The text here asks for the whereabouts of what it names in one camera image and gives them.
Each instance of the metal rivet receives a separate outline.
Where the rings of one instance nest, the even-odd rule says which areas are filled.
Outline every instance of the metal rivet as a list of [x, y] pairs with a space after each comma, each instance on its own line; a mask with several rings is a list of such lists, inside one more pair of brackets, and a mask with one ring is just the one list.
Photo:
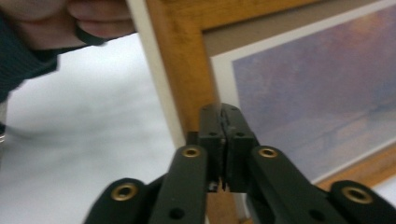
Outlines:
[[132, 183], [121, 184], [111, 191], [111, 198], [115, 201], [127, 201], [132, 199], [137, 193], [137, 186]]
[[259, 154], [265, 158], [277, 157], [277, 152], [271, 148], [262, 148], [260, 149]]
[[189, 147], [183, 150], [182, 152], [183, 156], [193, 158], [197, 157], [201, 154], [201, 152], [198, 150], [198, 148], [195, 147]]
[[344, 187], [341, 191], [352, 202], [364, 204], [373, 202], [373, 197], [363, 189]]

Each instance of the white floor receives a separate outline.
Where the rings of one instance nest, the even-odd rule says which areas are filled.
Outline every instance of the white floor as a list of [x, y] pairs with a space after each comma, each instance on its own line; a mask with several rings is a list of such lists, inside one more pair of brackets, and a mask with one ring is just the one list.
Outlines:
[[148, 183], [175, 148], [137, 35], [61, 57], [8, 102], [0, 223], [82, 223], [123, 177]]

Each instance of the finger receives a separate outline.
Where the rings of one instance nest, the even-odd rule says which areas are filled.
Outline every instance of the finger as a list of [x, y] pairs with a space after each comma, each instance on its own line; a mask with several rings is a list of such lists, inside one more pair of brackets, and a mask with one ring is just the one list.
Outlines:
[[126, 21], [78, 21], [78, 26], [85, 32], [102, 38], [113, 38], [130, 35], [135, 32], [134, 24]]
[[125, 0], [74, 0], [67, 6], [80, 21], [122, 21], [131, 19]]

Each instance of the wooden frame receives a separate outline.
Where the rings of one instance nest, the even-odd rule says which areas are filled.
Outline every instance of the wooden frame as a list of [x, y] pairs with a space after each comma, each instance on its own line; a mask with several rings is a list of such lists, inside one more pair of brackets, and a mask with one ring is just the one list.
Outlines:
[[[183, 133], [198, 130], [201, 106], [219, 101], [204, 31], [315, 2], [318, 0], [146, 0]], [[395, 152], [396, 147], [386, 148], [318, 185], [326, 189], [333, 181], [348, 178], [373, 186], [396, 173]], [[232, 201], [230, 194], [208, 197], [211, 223], [239, 222]]]

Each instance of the framed picture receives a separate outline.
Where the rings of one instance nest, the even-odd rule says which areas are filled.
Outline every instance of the framed picture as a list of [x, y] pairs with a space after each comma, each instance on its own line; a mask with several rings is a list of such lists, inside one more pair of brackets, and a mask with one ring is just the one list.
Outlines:
[[211, 57], [223, 103], [314, 183], [396, 141], [396, 2]]

